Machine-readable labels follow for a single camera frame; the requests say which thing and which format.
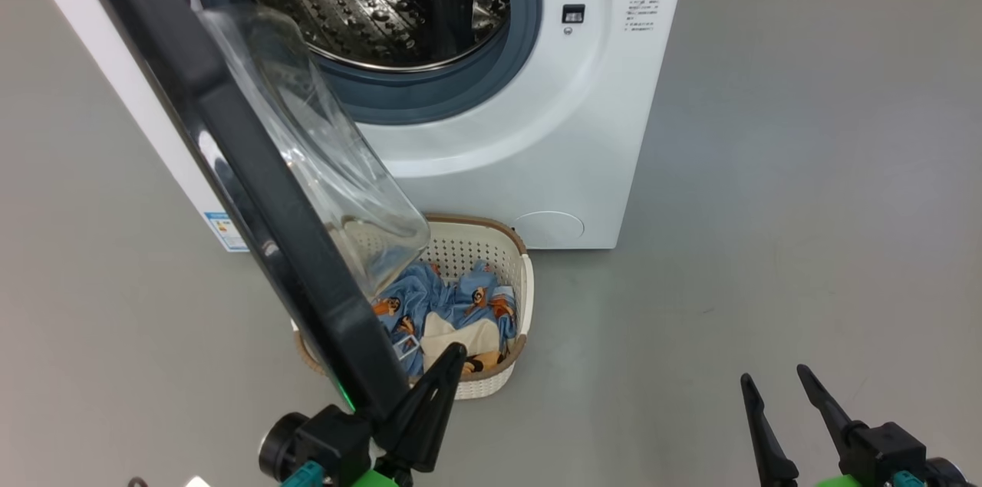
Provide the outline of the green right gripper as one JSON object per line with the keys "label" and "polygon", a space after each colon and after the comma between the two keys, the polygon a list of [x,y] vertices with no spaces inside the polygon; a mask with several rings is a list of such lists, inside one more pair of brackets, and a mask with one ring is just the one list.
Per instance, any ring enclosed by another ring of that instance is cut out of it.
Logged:
{"label": "green right gripper", "polygon": [[[806,391],[809,402],[817,409],[828,430],[832,444],[839,456],[839,470],[848,472],[852,447],[849,436],[855,430],[852,418],[842,409],[835,397],[828,392],[820,379],[809,366],[796,366],[797,377]],[[786,458],[765,417],[763,397],[757,389],[750,373],[740,376],[741,396],[746,407],[746,419],[752,442],[756,469],[761,486],[797,486],[799,470],[795,463]],[[824,478],[814,487],[862,487],[859,480],[851,475],[837,475]]]}

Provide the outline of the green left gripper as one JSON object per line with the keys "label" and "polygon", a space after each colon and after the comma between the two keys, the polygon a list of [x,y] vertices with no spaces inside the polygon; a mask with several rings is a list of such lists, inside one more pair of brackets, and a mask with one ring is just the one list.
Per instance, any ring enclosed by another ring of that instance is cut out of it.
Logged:
{"label": "green left gripper", "polygon": [[384,455],[355,487],[410,487],[413,472],[435,470],[464,362],[466,347],[449,344],[376,431]]}

